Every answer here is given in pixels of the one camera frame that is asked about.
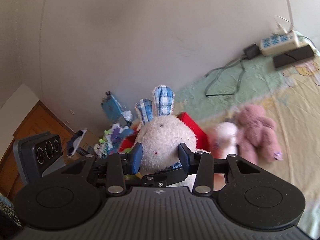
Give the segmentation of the black smartphone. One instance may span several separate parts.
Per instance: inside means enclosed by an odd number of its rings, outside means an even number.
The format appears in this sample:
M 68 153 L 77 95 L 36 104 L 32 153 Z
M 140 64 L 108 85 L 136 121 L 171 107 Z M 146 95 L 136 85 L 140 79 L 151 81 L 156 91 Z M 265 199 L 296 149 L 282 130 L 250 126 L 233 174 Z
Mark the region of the black smartphone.
M 297 62 L 303 62 L 307 59 L 312 59 L 314 56 L 315 52 L 313 49 L 310 47 L 310 45 L 306 45 L 274 56 L 273 66 L 275 69 L 281 69 Z

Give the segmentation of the white bunny plush toy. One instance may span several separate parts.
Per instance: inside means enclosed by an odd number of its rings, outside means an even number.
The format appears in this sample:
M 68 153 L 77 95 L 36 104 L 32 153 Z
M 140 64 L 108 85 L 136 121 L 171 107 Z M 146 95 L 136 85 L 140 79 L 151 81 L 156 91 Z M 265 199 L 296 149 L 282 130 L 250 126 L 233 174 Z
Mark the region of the white bunny plush toy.
M 154 174 L 180 164 L 178 145 L 186 144 L 192 152 L 206 150 L 196 147 L 195 133 L 175 115 L 174 92 L 165 85 L 159 85 L 152 91 L 153 99 L 141 99 L 135 109 L 141 128 L 135 143 L 143 146 L 140 174 Z

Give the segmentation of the wooden door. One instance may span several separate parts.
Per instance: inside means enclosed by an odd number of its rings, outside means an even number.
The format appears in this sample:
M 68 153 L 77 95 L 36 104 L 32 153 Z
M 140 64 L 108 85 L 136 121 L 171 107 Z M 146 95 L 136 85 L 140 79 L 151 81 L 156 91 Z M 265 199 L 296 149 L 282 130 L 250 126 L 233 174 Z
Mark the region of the wooden door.
M 15 156 L 14 145 L 17 141 L 26 139 L 27 142 L 37 140 L 40 136 L 55 134 L 60 136 L 62 152 L 66 151 L 66 144 L 74 132 L 65 125 L 43 102 L 38 101 L 32 110 L 20 123 L 13 133 L 10 145 L 5 147 L 1 157 L 1 195 L 12 202 L 17 192 L 24 186 L 20 176 Z

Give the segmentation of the black power adapter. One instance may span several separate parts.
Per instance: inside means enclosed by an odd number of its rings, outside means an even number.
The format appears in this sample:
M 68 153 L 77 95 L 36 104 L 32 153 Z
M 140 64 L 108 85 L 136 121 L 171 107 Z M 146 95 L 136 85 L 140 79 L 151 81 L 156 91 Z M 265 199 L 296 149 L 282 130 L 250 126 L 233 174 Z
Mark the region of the black power adapter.
M 248 60 L 251 60 L 261 54 L 260 48 L 257 44 L 252 44 L 246 47 L 243 52 L 245 58 L 247 58 Z

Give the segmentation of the white power strip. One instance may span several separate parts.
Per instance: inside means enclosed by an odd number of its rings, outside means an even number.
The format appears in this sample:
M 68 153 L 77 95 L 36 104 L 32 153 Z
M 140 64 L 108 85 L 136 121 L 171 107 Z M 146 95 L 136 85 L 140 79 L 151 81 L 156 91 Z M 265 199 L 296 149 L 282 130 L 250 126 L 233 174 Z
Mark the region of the white power strip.
M 260 51 L 264 56 L 287 52 L 299 47 L 298 36 L 294 31 L 284 35 L 272 35 L 260 41 Z

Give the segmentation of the red cardboard box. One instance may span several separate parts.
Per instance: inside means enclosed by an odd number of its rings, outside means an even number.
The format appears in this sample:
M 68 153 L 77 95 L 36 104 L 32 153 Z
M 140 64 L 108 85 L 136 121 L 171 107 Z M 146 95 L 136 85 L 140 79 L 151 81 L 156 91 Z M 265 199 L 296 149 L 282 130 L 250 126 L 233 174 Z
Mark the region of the red cardboard box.
M 186 112 L 181 112 L 177 118 L 185 123 L 195 134 L 197 139 L 196 147 L 200 150 L 210 152 L 208 136 L 201 127 Z M 132 135 L 128 135 L 121 141 L 120 146 L 118 147 L 119 152 L 124 152 L 126 149 L 133 147 L 139 130 L 140 128 L 137 126 L 133 130 L 134 133 Z

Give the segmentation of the white pink plush toy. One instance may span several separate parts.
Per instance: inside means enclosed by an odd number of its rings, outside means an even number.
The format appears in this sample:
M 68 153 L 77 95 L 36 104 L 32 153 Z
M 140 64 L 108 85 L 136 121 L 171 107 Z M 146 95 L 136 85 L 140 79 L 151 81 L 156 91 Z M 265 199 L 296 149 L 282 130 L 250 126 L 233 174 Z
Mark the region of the white pink plush toy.
M 237 132 L 238 128 L 234 123 L 222 122 L 207 133 L 209 150 L 215 159 L 226 159 L 227 155 L 238 154 Z

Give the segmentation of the pink teddy bear plush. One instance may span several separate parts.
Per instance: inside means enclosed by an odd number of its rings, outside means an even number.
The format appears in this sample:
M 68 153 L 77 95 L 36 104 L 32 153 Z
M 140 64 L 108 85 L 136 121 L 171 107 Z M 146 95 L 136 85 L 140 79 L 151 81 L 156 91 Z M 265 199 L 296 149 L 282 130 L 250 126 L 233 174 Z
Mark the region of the pink teddy bear plush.
M 259 105 L 246 105 L 236 115 L 239 125 L 236 144 L 242 158 L 258 165 L 259 158 L 271 163 L 282 160 L 283 154 L 276 136 L 276 123 L 265 116 Z

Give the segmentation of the blue packet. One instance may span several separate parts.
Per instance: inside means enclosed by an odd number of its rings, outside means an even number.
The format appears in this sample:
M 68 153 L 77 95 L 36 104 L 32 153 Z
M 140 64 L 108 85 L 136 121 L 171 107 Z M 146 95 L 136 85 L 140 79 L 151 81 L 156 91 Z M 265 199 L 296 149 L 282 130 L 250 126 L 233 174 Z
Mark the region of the blue packet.
M 102 99 L 101 107 L 111 124 L 120 124 L 121 126 L 131 126 L 132 112 L 123 107 L 116 97 L 110 92 L 105 93 L 106 96 Z

